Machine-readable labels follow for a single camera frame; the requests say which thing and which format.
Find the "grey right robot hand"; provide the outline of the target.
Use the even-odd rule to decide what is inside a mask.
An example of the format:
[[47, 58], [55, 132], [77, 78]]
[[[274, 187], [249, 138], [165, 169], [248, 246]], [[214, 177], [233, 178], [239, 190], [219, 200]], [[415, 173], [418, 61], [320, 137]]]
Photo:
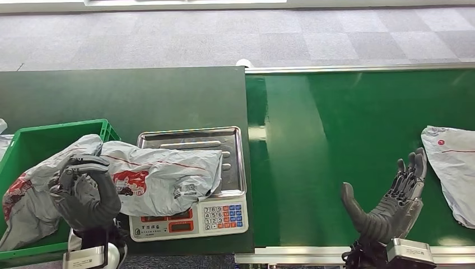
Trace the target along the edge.
[[427, 174], [424, 148], [409, 153], [408, 164], [398, 159], [397, 166], [392, 185], [369, 212], [365, 212], [355, 199], [353, 186], [342, 183], [341, 201], [360, 239], [383, 244], [393, 238], [404, 239], [419, 217]]

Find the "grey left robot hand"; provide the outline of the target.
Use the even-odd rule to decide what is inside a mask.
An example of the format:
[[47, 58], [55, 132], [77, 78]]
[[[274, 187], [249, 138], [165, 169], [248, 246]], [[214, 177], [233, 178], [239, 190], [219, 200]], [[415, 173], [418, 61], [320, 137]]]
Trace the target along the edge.
[[107, 228], [120, 213], [121, 201], [109, 163], [94, 155], [73, 155], [48, 183], [54, 208], [76, 231]]

